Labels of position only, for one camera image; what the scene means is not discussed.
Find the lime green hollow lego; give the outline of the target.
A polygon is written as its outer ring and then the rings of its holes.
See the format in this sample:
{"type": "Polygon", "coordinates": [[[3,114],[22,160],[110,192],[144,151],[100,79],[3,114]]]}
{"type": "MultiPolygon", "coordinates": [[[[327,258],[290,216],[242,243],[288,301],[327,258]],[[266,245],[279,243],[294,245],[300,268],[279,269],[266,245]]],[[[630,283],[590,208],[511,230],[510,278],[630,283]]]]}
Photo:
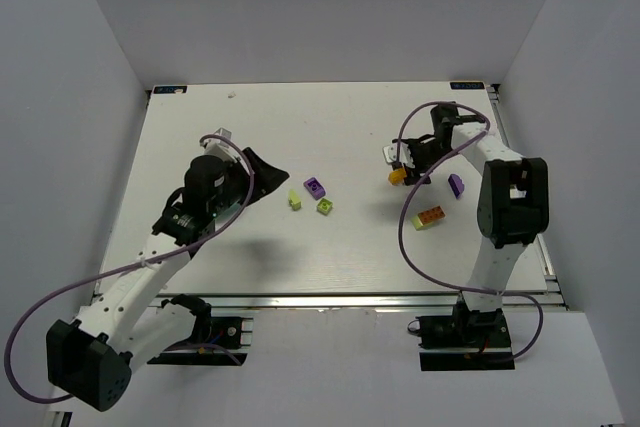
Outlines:
{"type": "Polygon", "coordinates": [[[316,210],[324,216],[329,215],[332,209],[333,209],[333,202],[327,198],[320,199],[316,205],[316,210]]]}

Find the orange studded lego brick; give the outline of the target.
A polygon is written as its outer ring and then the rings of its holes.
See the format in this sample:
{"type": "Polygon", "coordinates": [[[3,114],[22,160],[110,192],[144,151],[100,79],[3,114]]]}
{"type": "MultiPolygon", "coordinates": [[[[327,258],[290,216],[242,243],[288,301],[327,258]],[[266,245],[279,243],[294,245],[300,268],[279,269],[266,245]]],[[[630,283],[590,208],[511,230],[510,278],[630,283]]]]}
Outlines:
{"type": "Polygon", "coordinates": [[[440,207],[434,207],[418,214],[418,219],[423,225],[431,224],[444,219],[446,216],[444,210],[440,207]]]}

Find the pale yellow-green lego brick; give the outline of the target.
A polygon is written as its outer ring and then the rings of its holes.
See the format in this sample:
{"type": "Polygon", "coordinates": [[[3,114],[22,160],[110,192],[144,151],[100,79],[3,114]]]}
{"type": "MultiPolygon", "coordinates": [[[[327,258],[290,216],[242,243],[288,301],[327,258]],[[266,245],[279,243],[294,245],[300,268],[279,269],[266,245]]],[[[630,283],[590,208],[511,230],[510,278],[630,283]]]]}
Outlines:
{"type": "Polygon", "coordinates": [[[411,225],[416,231],[421,231],[428,226],[428,222],[424,221],[421,216],[416,215],[410,219],[411,225]]]}

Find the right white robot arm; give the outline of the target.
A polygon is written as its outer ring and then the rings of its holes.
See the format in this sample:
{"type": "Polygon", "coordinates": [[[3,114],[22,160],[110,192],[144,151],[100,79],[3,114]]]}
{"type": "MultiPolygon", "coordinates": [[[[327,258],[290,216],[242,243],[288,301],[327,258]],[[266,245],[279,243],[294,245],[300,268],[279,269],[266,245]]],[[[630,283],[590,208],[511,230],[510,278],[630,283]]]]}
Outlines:
{"type": "Polygon", "coordinates": [[[451,101],[431,101],[406,117],[394,140],[396,156],[389,164],[395,182],[411,188],[400,213],[398,242],[408,257],[403,229],[408,207],[418,189],[449,159],[461,155],[481,175],[476,218],[481,245],[469,281],[457,286],[407,264],[418,275],[460,293],[461,314],[469,323],[488,323],[502,310],[502,299],[512,293],[507,284],[526,248],[549,225],[547,163],[527,158],[491,133],[491,121],[478,110],[451,101]]]}

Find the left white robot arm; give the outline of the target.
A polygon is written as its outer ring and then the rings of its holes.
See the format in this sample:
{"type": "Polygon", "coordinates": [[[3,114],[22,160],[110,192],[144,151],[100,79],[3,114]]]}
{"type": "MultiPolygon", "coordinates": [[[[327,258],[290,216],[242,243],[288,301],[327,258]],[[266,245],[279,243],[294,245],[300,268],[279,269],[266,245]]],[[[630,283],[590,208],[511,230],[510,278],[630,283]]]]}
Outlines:
{"type": "Polygon", "coordinates": [[[104,412],[149,360],[175,344],[205,342],[211,335],[211,307],[196,296],[179,294],[162,304],[155,319],[142,316],[165,284],[195,257],[202,239],[216,232],[220,214],[257,202],[288,177],[251,148],[233,157],[228,149],[210,145],[194,158],[138,254],[140,268],[120,274],[73,321],[58,320],[49,328],[49,381],[104,412]]]}

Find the light green lego brick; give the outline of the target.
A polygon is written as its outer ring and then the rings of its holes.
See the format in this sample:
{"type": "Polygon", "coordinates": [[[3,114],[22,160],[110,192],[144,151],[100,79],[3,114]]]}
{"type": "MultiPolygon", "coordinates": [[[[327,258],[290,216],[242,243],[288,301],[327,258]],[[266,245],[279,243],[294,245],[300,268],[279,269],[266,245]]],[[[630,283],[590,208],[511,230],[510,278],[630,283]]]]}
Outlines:
{"type": "Polygon", "coordinates": [[[295,190],[290,189],[288,191],[287,200],[288,200],[289,206],[293,211],[298,211],[301,209],[302,202],[295,190]]]}

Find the purple curved lego brick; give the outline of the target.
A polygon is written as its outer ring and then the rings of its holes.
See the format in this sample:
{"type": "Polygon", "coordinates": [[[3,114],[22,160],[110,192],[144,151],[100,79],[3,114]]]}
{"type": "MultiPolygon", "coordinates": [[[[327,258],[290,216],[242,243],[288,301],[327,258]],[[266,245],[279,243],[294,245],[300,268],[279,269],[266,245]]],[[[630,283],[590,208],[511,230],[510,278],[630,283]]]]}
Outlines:
{"type": "Polygon", "coordinates": [[[448,184],[454,197],[459,199],[465,191],[465,184],[462,178],[457,174],[450,174],[448,177],[448,184]]]}

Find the purple hollow lego brick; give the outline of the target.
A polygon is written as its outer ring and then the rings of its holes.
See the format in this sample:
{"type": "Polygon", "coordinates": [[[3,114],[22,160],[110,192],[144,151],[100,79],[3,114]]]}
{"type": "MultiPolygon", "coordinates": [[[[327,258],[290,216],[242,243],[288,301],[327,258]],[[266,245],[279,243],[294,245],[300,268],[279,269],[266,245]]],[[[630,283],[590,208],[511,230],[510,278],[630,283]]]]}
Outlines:
{"type": "Polygon", "coordinates": [[[314,200],[320,200],[326,196],[326,190],[315,177],[311,177],[304,181],[303,186],[314,200]]]}

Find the right blue corner label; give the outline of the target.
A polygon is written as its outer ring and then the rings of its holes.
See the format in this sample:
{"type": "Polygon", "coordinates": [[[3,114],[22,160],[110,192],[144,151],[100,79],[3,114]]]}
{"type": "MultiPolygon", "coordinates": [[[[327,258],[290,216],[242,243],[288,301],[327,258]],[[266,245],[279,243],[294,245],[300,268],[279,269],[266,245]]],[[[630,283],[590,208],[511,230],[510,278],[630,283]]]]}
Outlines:
{"type": "Polygon", "coordinates": [[[452,90],[484,90],[485,84],[482,81],[450,81],[452,90]]]}

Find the blue corner label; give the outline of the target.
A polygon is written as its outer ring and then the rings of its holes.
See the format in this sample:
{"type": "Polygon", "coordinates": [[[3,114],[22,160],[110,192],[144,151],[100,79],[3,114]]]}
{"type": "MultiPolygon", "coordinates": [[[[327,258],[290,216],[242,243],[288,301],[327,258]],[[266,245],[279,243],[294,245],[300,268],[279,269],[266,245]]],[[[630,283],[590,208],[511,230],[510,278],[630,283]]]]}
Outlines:
{"type": "Polygon", "coordinates": [[[485,84],[482,81],[450,81],[452,90],[484,90],[485,84]]]}
{"type": "Polygon", "coordinates": [[[152,90],[152,93],[154,95],[174,95],[184,94],[186,91],[186,85],[161,85],[155,86],[152,90]]]}

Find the left blue corner label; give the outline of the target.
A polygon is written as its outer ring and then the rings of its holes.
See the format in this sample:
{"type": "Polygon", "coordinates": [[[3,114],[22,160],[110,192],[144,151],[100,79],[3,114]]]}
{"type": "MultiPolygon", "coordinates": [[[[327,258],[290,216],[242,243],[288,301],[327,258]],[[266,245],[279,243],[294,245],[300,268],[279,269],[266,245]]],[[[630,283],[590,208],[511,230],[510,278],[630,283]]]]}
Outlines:
{"type": "Polygon", "coordinates": [[[154,95],[174,95],[184,94],[186,91],[186,85],[161,85],[155,86],[152,90],[152,93],[154,95]]]}

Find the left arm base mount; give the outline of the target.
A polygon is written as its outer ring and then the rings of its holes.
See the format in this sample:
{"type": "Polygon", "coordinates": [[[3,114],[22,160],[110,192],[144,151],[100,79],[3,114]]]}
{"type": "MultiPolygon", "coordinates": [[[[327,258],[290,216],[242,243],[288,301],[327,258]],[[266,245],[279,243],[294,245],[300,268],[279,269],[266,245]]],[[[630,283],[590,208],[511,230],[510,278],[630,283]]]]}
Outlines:
{"type": "Polygon", "coordinates": [[[181,294],[161,301],[159,309],[181,307],[193,318],[190,336],[174,343],[148,365],[240,367],[252,344],[254,319],[216,313],[204,299],[181,294]]]}

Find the aluminium table rail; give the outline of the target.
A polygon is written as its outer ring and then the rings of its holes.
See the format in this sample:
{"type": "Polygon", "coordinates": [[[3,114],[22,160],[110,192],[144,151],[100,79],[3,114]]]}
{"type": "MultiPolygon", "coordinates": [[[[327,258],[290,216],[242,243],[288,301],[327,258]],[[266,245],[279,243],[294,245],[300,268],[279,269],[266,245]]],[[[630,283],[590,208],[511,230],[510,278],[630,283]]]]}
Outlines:
{"type": "MultiPolygon", "coordinates": [[[[546,291],[528,293],[544,308],[566,310],[567,305],[554,276],[546,276],[546,291]]],[[[199,295],[218,309],[420,309],[452,307],[456,293],[404,293],[386,295],[199,295]]],[[[528,308],[532,302],[522,297],[508,297],[503,301],[510,308],[528,308]]]]}

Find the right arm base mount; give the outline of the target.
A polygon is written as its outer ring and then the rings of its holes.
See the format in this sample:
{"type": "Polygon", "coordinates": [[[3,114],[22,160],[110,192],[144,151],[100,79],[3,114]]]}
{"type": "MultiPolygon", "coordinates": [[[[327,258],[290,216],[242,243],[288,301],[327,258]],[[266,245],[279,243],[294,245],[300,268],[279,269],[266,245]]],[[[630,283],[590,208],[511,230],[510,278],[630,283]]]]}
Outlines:
{"type": "Polygon", "coordinates": [[[420,316],[407,331],[419,339],[423,372],[506,371],[515,368],[502,309],[470,310],[457,302],[450,314],[420,316]]]}

